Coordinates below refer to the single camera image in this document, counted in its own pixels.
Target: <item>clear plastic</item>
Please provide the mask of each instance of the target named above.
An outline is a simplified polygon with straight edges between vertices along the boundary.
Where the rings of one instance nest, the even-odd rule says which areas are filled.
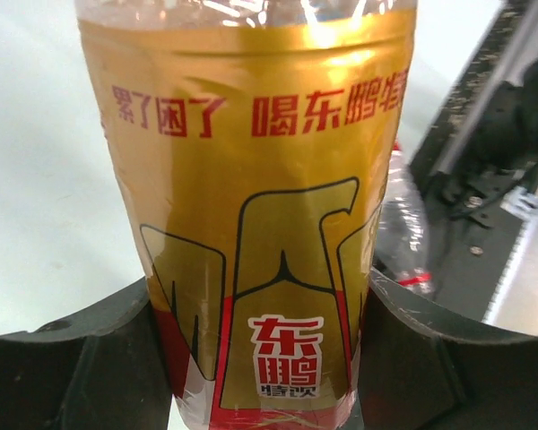
[[[398,146],[389,163],[375,251],[401,285],[425,297],[434,292],[427,270],[429,231],[424,204]]]
[[[138,30],[316,24],[416,7],[417,0],[75,0],[78,17]]]

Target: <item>red chinese text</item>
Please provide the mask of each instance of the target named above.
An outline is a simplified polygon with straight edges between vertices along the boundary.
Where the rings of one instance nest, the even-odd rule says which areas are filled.
[[[253,100],[254,137],[292,136],[297,132],[299,96],[258,97]]]
[[[317,120],[317,131],[322,132],[326,129],[331,118],[333,128],[339,127],[339,118],[341,115],[340,107],[331,107],[332,97],[339,96],[344,93],[344,90],[334,91],[315,91],[307,96],[308,107],[305,113],[305,126],[303,133],[309,133],[313,129],[313,123]]]
[[[187,137],[185,101],[183,99],[156,99],[155,103],[160,134]]]
[[[281,315],[249,319],[254,330],[257,391],[264,397],[318,396],[321,383],[322,317],[290,320]]]
[[[375,115],[382,82],[382,79],[375,78],[352,85],[344,120],[346,125],[363,121]]]
[[[408,74],[409,70],[406,69],[385,78],[385,85],[378,103],[385,112],[399,107],[403,102]]]
[[[223,98],[171,99],[154,97],[139,91],[132,91],[118,86],[112,87],[118,105],[118,116],[132,125],[139,125],[148,130],[153,128],[159,134],[175,137],[188,137],[191,130],[203,139],[213,137],[212,118],[225,102]],[[189,109],[200,109],[199,125],[189,124]]]

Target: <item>drink bottle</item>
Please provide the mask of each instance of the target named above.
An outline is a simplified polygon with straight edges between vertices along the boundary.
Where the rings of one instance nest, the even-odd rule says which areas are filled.
[[[411,0],[76,0],[192,429],[349,416]]]
[[[375,252],[405,288],[429,297],[429,230],[421,195],[398,144],[391,154]]]

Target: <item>clear plastic bottle top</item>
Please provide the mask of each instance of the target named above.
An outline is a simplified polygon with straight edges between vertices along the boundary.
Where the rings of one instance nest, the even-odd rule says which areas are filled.
[[[417,0],[75,0],[80,19],[131,30],[317,24],[412,9],[416,4]]]

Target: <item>screw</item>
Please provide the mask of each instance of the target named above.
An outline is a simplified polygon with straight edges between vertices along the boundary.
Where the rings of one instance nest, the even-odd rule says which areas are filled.
[[[468,209],[478,208],[482,206],[482,199],[473,195],[471,198],[468,199],[468,202],[466,202],[464,206],[466,206]]]
[[[480,257],[482,254],[484,254],[484,250],[480,248],[479,246],[471,246],[470,247],[470,254]]]

